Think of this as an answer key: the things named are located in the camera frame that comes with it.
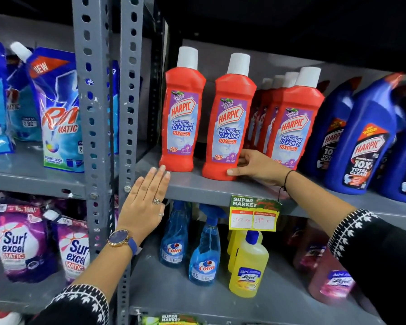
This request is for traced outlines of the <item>person's left hand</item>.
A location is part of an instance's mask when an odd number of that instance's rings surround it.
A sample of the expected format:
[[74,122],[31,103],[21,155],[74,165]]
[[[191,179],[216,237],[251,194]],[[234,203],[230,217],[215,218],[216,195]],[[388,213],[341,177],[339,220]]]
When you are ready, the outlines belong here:
[[[141,245],[163,218],[165,209],[163,201],[150,201],[150,183],[158,169],[152,167],[144,177],[146,180],[146,196],[144,201],[141,204],[131,204],[129,193],[119,214],[117,229],[127,230],[136,241],[137,246]],[[168,189],[171,174],[166,170],[166,175]]]

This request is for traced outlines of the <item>person's right hand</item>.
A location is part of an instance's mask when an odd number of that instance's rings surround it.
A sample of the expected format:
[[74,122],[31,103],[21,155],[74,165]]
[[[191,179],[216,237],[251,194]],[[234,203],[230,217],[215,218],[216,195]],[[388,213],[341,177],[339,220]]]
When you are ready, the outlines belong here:
[[272,186],[284,186],[286,178],[294,170],[276,162],[265,154],[254,149],[242,149],[236,167],[253,167],[258,175],[250,177]]

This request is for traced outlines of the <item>red bathroom cleaner bottle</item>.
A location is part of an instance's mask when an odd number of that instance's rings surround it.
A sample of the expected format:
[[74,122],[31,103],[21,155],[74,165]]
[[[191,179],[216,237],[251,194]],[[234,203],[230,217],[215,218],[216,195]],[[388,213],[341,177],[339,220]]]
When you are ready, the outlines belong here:
[[242,150],[256,84],[249,78],[250,55],[233,53],[227,73],[215,81],[215,97],[208,126],[206,160],[202,176],[232,181],[227,174],[235,168]]

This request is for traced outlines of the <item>person's left forearm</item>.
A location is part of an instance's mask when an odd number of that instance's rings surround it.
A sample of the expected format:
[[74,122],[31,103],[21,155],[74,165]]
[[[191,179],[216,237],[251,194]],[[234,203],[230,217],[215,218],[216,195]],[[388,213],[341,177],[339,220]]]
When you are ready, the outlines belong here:
[[72,285],[88,285],[99,289],[110,302],[134,253],[136,241],[125,230],[114,231],[94,261],[76,278]]

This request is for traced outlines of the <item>person's right forearm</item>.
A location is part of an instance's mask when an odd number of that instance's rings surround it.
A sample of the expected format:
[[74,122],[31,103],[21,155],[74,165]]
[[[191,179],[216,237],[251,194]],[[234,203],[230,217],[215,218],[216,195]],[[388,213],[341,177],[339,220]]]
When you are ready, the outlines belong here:
[[296,171],[287,176],[283,187],[329,237],[341,221],[357,209]]

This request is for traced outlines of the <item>grey metal shelf board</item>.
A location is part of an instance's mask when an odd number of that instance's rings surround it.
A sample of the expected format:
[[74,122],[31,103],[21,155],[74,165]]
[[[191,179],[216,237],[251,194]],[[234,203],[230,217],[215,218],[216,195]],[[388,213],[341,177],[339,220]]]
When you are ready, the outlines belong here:
[[94,170],[88,165],[86,175],[65,172],[43,166],[42,146],[37,143],[20,142],[13,154],[0,155],[0,191],[46,195],[59,198],[73,198],[97,202],[101,193],[101,181],[96,175],[101,170]]
[[189,280],[189,260],[181,268],[169,268],[159,261],[163,230],[145,241],[130,278],[131,315],[183,314],[209,324],[275,325],[385,325],[360,308],[353,298],[328,306],[308,292],[308,277],[298,273],[277,250],[269,252],[258,292],[246,299],[228,287],[227,231],[219,226],[222,257],[215,282],[195,285]]
[[[127,159],[125,165],[131,168],[128,172],[134,174],[136,178],[146,175],[151,167],[157,167],[160,157],[160,147],[148,149],[143,143],[120,156],[121,159]],[[230,205],[233,195],[266,198],[279,200],[282,204],[281,213],[284,215],[308,217],[308,213],[284,191],[279,193],[279,187],[267,186],[247,177],[235,181],[207,179],[201,175],[203,163],[203,160],[195,158],[192,172],[172,172],[166,198],[224,207]],[[388,199],[374,191],[367,191],[364,195],[329,192],[355,207],[368,209],[388,223],[406,230],[406,203]]]
[[66,280],[62,269],[39,283],[13,283],[5,276],[0,263],[0,311],[37,314],[65,286]]

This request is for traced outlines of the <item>yellow green price tag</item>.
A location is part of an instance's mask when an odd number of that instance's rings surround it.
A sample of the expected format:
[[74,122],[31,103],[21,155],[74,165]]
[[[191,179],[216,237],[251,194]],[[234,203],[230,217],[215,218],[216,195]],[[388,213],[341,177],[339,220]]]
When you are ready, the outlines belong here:
[[275,232],[282,204],[270,198],[233,195],[229,205],[230,230]]
[[195,317],[168,313],[160,316],[139,316],[138,325],[200,325]]

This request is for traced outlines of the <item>blue glass cleaner spray bottle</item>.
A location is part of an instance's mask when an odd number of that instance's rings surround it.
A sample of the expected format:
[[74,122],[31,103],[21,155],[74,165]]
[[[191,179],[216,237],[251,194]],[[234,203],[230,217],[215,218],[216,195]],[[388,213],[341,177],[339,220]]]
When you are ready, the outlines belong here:
[[227,214],[221,207],[209,204],[199,204],[199,211],[206,216],[206,223],[189,262],[189,280],[198,286],[210,286],[215,281],[221,257],[218,220],[227,218]]
[[171,210],[159,250],[160,262],[169,268],[179,268],[184,261],[192,211],[191,202],[180,200],[171,202]]

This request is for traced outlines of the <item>yellow floor cleaner bottle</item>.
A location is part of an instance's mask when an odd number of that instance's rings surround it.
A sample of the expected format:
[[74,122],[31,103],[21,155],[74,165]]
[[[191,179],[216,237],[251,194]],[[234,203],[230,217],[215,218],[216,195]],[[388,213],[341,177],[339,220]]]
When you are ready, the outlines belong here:
[[234,232],[230,238],[228,253],[230,255],[228,270],[230,273],[234,273],[235,261],[237,258],[237,252],[243,241],[245,241],[246,235],[249,231],[257,233],[257,244],[262,245],[263,235],[258,230],[233,230]]
[[260,237],[260,231],[248,230],[236,252],[231,254],[234,260],[228,266],[231,273],[229,290],[242,298],[256,296],[269,260],[269,252],[261,244]]

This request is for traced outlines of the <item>grey perforated metal upright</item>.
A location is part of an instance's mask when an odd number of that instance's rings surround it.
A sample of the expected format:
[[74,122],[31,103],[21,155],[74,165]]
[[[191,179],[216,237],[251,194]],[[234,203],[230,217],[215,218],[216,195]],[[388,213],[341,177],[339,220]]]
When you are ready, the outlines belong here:
[[119,220],[135,182],[144,0],[121,0],[119,96]]
[[110,9],[110,0],[72,0],[91,261],[113,226]]

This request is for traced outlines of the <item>blue toilet cleaner bottle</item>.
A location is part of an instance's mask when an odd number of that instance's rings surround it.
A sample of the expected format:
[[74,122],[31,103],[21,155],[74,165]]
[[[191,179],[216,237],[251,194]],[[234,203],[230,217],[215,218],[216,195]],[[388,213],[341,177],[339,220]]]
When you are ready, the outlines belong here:
[[381,196],[406,203],[406,128],[392,148],[376,191]]
[[391,94],[403,75],[396,72],[380,78],[354,99],[324,176],[325,188],[347,195],[365,194],[395,138],[397,120]]
[[392,90],[391,100],[395,109],[396,133],[398,134],[406,128],[406,84]]
[[312,177],[324,177],[350,117],[353,93],[361,81],[362,76],[352,77],[325,97],[299,163],[302,173]]

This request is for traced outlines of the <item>row of red bottles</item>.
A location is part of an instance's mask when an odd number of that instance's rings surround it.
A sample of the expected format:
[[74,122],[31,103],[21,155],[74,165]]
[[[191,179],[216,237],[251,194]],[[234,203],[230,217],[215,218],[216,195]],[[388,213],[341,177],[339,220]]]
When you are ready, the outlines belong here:
[[[191,172],[198,136],[205,77],[197,70],[198,50],[180,47],[177,66],[166,72],[163,106],[162,155],[168,171]],[[276,162],[296,170],[311,135],[317,111],[324,101],[317,89],[321,69],[302,67],[287,72],[282,86],[264,92],[257,116],[249,111],[243,148],[256,147]]]

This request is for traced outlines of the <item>pink floor cleaner bottle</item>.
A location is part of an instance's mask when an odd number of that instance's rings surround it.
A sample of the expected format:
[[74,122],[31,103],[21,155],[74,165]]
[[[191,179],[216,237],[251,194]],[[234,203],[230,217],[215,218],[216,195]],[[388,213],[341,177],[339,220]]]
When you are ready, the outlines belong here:
[[293,266],[303,273],[313,273],[323,256],[328,235],[313,220],[308,219],[297,252],[293,258]]
[[355,286],[350,273],[327,247],[308,286],[309,294],[329,306],[344,302]]

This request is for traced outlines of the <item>blue detergent pouch white spout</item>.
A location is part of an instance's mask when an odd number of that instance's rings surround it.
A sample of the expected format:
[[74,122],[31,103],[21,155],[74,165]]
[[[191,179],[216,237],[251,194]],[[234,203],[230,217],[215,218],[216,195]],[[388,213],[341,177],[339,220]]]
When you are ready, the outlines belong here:
[[78,75],[75,53],[20,42],[10,45],[24,63],[40,117],[43,165],[84,173]]

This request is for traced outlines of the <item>white red detergent pouch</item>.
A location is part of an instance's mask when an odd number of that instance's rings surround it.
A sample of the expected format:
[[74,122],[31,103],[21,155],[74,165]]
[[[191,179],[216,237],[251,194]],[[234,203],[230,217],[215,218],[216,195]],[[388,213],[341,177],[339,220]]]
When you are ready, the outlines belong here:
[[25,325],[25,320],[21,313],[0,311],[0,325]]

